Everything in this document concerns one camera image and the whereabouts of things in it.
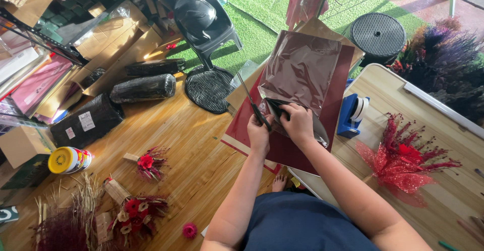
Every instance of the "person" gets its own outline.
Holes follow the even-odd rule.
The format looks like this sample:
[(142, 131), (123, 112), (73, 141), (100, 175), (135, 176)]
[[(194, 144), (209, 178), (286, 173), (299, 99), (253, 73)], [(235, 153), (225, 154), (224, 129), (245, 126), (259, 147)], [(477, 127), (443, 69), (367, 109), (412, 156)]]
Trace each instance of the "person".
[[(210, 222), (201, 250), (432, 250), (376, 192), (344, 167), (313, 136), (311, 110), (294, 103), (281, 124), (328, 186), (343, 212), (303, 193), (259, 195), (269, 133), (254, 115), (247, 125), (251, 150), (234, 186)], [(274, 117), (267, 120), (272, 123)]]

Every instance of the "hand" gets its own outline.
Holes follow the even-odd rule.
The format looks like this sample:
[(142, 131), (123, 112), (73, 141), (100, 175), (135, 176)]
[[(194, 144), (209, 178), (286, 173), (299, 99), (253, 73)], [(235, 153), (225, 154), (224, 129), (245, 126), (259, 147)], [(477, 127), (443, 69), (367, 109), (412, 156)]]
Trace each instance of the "hand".
[(302, 145), (314, 141), (313, 112), (311, 109), (306, 110), (306, 108), (294, 103), (280, 105), (279, 108), (290, 115), (290, 121), (288, 121), (287, 113), (283, 112), (281, 123), (294, 144), (301, 148)]
[[(272, 125), (274, 121), (273, 115), (266, 115), (267, 122)], [(263, 154), (264, 158), (269, 152), (269, 131), (267, 126), (262, 124), (259, 126), (257, 117), (252, 114), (247, 125), (247, 133), (250, 140), (250, 151), (256, 154)]]

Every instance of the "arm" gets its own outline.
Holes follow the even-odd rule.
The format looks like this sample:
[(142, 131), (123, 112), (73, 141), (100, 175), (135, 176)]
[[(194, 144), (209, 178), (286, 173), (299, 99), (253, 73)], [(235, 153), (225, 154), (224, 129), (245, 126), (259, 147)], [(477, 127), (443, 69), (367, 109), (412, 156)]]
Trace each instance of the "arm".
[[(274, 120), (272, 115), (266, 118), (269, 123)], [(264, 159), (269, 152), (269, 132), (265, 125), (257, 125), (255, 115), (249, 120), (247, 132), (251, 144), (249, 156), (232, 189), (215, 212), (201, 250), (235, 250), (249, 225)]]
[(381, 250), (431, 250), (420, 235), (363, 181), (314, 140), (311, 110), (281, 105), (281, 123), (348, 217)]

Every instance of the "bare foot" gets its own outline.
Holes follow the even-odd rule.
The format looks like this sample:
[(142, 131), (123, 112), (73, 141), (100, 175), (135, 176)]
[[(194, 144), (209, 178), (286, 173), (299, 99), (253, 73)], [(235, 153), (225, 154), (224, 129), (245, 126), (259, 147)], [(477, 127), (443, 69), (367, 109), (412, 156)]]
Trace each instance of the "bare foot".
[(283, 191), (286, 186), (287, 176), (277, 175), (273, 181), (273, 192)]

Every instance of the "black wrapped package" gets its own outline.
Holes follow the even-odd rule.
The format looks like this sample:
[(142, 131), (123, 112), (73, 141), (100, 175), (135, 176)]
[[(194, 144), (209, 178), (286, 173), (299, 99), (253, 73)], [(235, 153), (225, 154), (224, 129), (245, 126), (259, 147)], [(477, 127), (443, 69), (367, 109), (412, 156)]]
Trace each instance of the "black wrapped package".
[(138, 62), (125, 66), (124, 69), (128, 76), (175, 74), (185, 69), (185, 58)]
[(98, 68), (94, 70), (89, 76), (87, 76), (84, 80), (82, 80), (81, 85), (84, 88), (90, 87), (95, 81), (97, 81), (103, 74), (105, 74), (106, 70), (104, 68)]
[(112, 103), (103, 93), (79, 108), (76, 112), (54, 124), (50, 131), (57, 147), (83, 149), (123, 121), (120, 105)]
[(176, 86), (172, 74), (141, 77), (115, 85), (109, 97), (118, 104), (166, 99), (175, 95)]

